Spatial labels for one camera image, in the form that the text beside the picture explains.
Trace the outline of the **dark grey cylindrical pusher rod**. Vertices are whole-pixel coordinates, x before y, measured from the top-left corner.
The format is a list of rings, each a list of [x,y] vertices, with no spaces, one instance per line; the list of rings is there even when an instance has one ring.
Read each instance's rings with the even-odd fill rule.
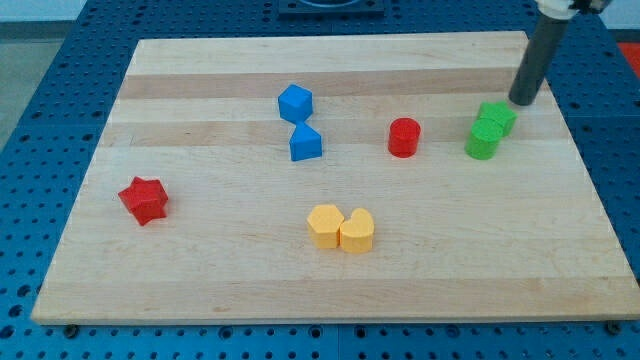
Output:
[[[529,106],[534,102],[568,25],[568,20],[540,15],[508,94],[512,103]]]

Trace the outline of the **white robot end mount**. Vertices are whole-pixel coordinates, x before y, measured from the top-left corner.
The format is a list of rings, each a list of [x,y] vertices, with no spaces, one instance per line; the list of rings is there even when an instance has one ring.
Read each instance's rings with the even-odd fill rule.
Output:
[[[600,14],[611,0],[535,0],[538,10],[556,20],[570,20],[576,14]]]

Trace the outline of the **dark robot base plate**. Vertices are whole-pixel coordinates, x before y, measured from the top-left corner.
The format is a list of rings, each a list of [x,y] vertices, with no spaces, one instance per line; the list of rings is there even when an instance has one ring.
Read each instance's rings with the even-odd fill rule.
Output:
[[[277,0],[280,17],[307,15],[383,15],[384,0]]]

